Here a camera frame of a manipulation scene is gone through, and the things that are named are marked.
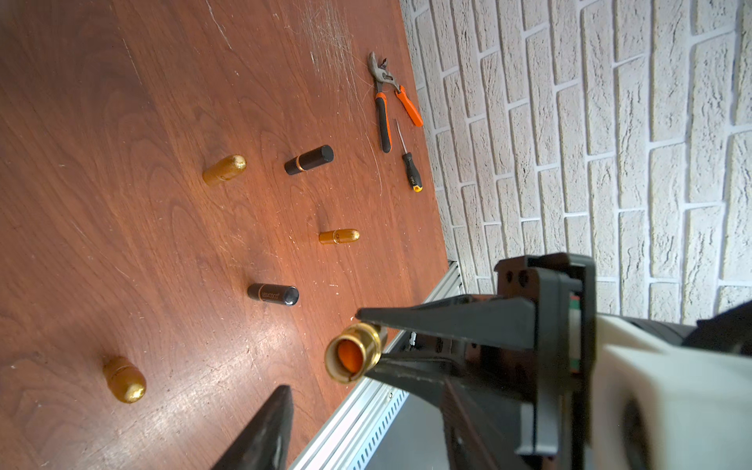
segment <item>white brick wall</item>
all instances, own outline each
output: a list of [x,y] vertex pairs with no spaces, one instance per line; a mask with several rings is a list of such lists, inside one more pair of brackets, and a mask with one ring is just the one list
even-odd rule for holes
[[591,255],[598,309],[752,299],[752,2],[401,0],[447,256]]

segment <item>wood grain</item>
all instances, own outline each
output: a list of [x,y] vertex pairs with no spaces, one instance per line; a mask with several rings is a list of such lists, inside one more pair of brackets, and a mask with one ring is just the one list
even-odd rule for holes
[[[378,146],[368,52],[417,97],[399,3],[2,2],[0,44],[2,468],[207,468],[278,384],[297,455],[348,391],[328,341],[446,271],[392,94],[425,190]],[[322,144],[333,163],[284,172]],[[206,186],[233,153],[245,173]],[[360,240],[318,243],[339,228]],[[133,405],[102,376],[116,354],[147,378]]]

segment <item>scratch on table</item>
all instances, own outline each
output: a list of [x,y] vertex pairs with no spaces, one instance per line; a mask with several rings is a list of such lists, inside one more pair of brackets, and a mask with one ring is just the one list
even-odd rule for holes
[[[305,10],[301,13],[302,31],[308,36],[311,44],[311,60],[314,63],[316,73],[325,83],[325,86],[331,89],[335,99],[339,100],[341,96],[345,96],[347,100],[347,107],[345,108],[351,112],[351,116],[352,111],[359,111],[358,115],[352,116],[353,120],[359,121],[358,127],[370,129],[369,123],[373,122],[373,113],[366,114],[362,100],[359,99],[356,85],[357,80],[360,80],[368,85],[368,89],[372,89],[372,84],[359,76],[359,72],[367,70],[368,67],[365,58],[359,59],[353,54],[352,35],[347,26],[347,21],[331,0],[324,0],[319,7],[314,7],[308,2]],[[338,80],[332,80],[332,77],[337,77]],[[340,92],[340,87],[344,88],[344,93]],[[365,147],[364,140],[368,142],[368,148]],[[378,165],[373,143],[367,132],[365,139],[362,139],[360,144],[363,153],[367,153],[368,150],[371,151],[376,175],[378,176],[379,196],[382,196],[384,184],[381,180],[381,169]]]
[[243,244],[243,246],[245,246],[245,242],[243,241],[242,238],[236,237],[235,235],[230,235],[230,238],[234,238],[235,240],[240,241]]
[[133,62],[133,56],[131,55],[131,50],[128,48],[128,43],[126,43],[126,39],[123,38],[123,45],[126,47],[126,52],[128,53],[128,58],[131,59],[131,65],[133,65],[133,70],[136,71],[136,77],[138,78],[138,82],[143,85],[144,82],[141,81],[141,76],[138,74],[138,69],[136,68],[136,62]]
[[126,277],[127,279],[131,279],[131,277],[130,277],[130,276],[128,276],[128,275],[127,275],[126,273],[122,272],[122,271],[120,270],[120,268],[118,268],[117,266],[115,266],[115,265],[112,265],[112,267],[113,267],[113,268],[115,268],[115,269],[117,270],[117,272],[121,273],[121,274],[122,274],[123,276],[125,276],[125,277]]
[[220,30],[220,34],[225,39],[225,42],[227,43],[227,47],[232,50],[232,46],[230,45],[229,39],[227,39],[227,36],[225,35],[225,27],[220,25],[219,22],[217,22],[217,18],[214,17],[214,9],[211,7],[211,4],[209,3],[209,0],[206,0],[206,6],[209,7],[209,15],[211,15],[211,20],[214,21],[214,24],[217,25],[217,29]]
[[78,231],[78,233],[80,233],[81,236],[86,239],[86,241],[88,241],[89,243],[91,243],[91,240],[89,240],[89,237],[87,237],[86,234],[83,233],[83,231],[81,231],[81,229],[78,228],[78,226],[76,225],[76,222],[74,222],[73,220],[71,220],[71,224],[73,225],[73,228],[76,229]]

